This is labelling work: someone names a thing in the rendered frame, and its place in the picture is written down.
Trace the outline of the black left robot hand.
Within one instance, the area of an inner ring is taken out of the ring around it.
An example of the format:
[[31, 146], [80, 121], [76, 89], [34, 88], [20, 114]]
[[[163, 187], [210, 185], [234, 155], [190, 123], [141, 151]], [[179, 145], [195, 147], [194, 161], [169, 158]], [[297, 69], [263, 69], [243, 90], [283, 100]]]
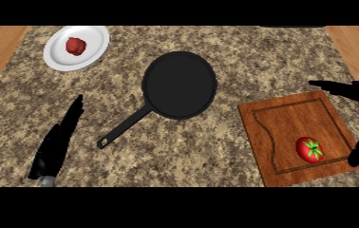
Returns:
[[64, 120], [54, 125], [42, 140], [29, 175], [31, 180], [58, 176], [68, 154], [70, 138], [83, 112], [83, 95], [79, 95]]

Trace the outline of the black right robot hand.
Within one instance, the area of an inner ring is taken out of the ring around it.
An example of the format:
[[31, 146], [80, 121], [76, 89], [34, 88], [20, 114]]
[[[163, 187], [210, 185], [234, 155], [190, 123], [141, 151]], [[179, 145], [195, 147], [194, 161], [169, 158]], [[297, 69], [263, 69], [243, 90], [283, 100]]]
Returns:
[[[323, 90], [328, 91], [331, 95], [343, 96], [351, 100], [359, 102], [359, 81], [354, 81], [352, 84], [343, 84], [333, 81], [311, 80], [312, 86], [320, 86]], [[357, 143], [349, 157], [348, 164], [352, 167], [359, 166], [359, 142]]]

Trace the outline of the brown wooden cutting board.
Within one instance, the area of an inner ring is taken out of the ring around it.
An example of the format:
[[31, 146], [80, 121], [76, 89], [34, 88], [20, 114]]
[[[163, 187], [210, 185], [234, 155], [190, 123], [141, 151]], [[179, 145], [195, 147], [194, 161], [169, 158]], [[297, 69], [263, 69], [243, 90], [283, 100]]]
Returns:
[[268, 186], [290, 186], [357, 168], [348, 157], [357, 141], [321, 90], [238, 106]]

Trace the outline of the red tomato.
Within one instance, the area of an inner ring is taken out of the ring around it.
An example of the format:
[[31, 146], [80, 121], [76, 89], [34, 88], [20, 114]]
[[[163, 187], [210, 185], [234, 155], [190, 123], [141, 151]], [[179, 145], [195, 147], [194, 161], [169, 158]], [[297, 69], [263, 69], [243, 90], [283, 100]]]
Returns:
[[296, 142], [296, 152], [308, 163], [318, 163], [324, 159], [324, 150], [320, 141], [312, 137], [302, 137]]

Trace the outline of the black frying pan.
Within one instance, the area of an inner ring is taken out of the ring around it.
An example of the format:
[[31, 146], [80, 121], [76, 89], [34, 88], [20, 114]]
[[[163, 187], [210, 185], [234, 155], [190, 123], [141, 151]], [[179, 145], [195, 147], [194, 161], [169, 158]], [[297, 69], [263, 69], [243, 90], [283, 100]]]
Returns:
[[98, 140], [102, 149], [154, 111], [175, 120], [198, 116], [216, 95], [218, 81], [207, 60], [188, 51], [163, 54], [151, 63], [142, 81], [145, 105]]

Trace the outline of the white plate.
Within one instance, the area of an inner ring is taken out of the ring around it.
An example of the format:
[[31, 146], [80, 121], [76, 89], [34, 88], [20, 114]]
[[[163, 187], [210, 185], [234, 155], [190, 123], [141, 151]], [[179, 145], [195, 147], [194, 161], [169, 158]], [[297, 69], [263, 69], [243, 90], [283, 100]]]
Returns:
[[89, 66], [110, 44], [105, 26], [67, 26], [51, 37], [43, 49], [46, 64], [60, 71]]

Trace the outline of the dark red food piece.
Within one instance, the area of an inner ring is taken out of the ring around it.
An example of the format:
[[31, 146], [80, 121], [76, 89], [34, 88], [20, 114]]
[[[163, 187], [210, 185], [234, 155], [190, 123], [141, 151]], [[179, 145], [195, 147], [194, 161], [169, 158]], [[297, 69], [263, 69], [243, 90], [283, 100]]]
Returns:
[[74, 56], [80, 56], [86, 50], [88, 43], [80, 39], [70, 37], [67, 41], [67, 52]]

